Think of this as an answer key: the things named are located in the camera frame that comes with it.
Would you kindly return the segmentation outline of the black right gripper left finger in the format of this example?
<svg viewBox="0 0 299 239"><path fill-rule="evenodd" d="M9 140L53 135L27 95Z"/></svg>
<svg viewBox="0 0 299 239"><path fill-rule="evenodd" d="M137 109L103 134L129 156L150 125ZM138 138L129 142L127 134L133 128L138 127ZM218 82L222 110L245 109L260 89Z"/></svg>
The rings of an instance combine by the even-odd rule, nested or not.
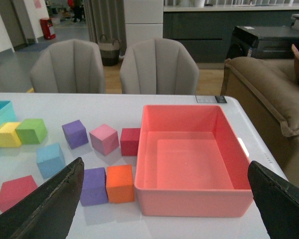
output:
<svg viewBox="0 0 299 239"><path fill-rule="evenodd" d="M80 200L84 162L78 157L0 215L0 239L64 239Z"/></svg>

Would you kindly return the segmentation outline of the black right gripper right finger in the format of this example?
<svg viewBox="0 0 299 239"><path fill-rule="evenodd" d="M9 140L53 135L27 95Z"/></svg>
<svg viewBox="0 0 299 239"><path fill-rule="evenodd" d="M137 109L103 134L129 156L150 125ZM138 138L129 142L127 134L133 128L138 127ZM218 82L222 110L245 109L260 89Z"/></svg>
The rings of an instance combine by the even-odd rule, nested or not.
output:
<svg viewBox="0 0 299 239"><path fill-rule="evenodd" d="M256 161L248 180L269 237L299 239L299 188Z"/></svg>

